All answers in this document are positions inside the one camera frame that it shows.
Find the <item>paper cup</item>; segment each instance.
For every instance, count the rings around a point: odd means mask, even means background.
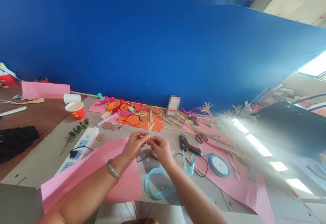
[[[66,110],[74,117],[75,120],[85,118],[85,110],[82,102],[72,102],[66,106]]]
[[[64,94],[64,102],[65,104],[72,102],[80,102],[82,100],[81,95],[78,94]]]
[[[17,86],[18,85],[17,80],[6,72],[0,73],[0,82],[2,84],[4,84],[5,86]]]

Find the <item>blue wall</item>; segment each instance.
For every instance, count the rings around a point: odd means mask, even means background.
[[[0,0],[0,60],[22,79],[229,108],[326,49],[326,32],[202,0]]]

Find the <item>bracelet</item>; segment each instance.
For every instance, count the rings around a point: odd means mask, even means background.
[[[111,164],[111,161],[112,161],[112,159],[109,159],[109,160],[108,160],[108,163],[107,163],[108,169],[109,169],[111,175],[112,175],[114,178],[119,179],[119,178],[121,177],[121,174],[118,174],[118,173],[116,172],[116,170],[113,168],[113,166],[112,166],[112,164]]]

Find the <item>pink paper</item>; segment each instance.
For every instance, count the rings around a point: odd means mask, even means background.
[[[127,142],[128,138],[108,142],[95,149],[83,160],[42,184],[41,192],[44,213],[48,212],[66,193],[83,179],[106,164],[110,158],[114,158],[122,153]],[[125,203],[135,201],[141,197],[141,184],[135,159],[122,174],[118,183],[111,189],[106,197],[106,202]]]
[[[205,125],[205,124],[203,124],[203,123],[201,123],[199,121],[197,121],[197,122],[199,124],[198,126],[196,126],[197,128],[201,129],[202,131],[208,132],[208,133],[217,134],[217,135],[220,136],[220,139],[222,141],[229,142],[229,138],[227,137],[227,134],[222,133],[221,130],[213,122],[211,124],[211,126],[212,126],[211,128],[209,128],[207,125]],[[189,125],[187,125],[186,123],[187,122],[185,122],[183,124],[182,129],[184,129],[187,132],[193,132],[189,128]],[[207,138],[207,139],[208,139],[208,141],[207,142],[204,142],[204,143],[209,143],[212,147],[214,147],[216,149],[221,148],[221,149],[225,149],[225,150],[228,150],[230,152],[235,153],[235,151],[232,148],[230,148],[230,147],[228,147],[228,146],[226,146],[226,145],[224,145],[222,143],[217,143],[215,140],[213,140],[211,138]]]
[[[275,224],[272,207],[268,199],[266,191],[266,183],[264,177],[255,172],[256,181],[248,179],[249,169],[242,163],[234,160],[236,168],[239,170],[240,180],[237,179],[231,162],[228,157],[224,156],[220,150],[217,150],[208,144],[200,144],[199,148],[202,153],[214,153],[222,157],[230,166],[231,175],[228,177],[217,176],[210,168],[208,168],[206,177],[210,179],[216,186],[222,189],[231,198],[245,204],[254,210],[267,224]],[[196,169],[205,174],[207,165],[200,157],[196,157]]]
[[[21,87],[25,99],[63,98],[65,93],[70,93],[70,85],[63,84],[23,81]]]
[[[105,109],[103,108],[103,104],[96,105],[95,103],[93,103],[92,105],[90,105],[88,107],[88,111],[96,112],[96,113],[100,113],[100,114],[104,114],[106,112]]]

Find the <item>woman's right hand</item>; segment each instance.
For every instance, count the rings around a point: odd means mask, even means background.
[[[166,139],[159,136],[150,137],[147,140],[147,144],[150,145],[152,150],[155,151],[157,159],[165,169],[166,167],[175,164],[172,157],[170,144]]]

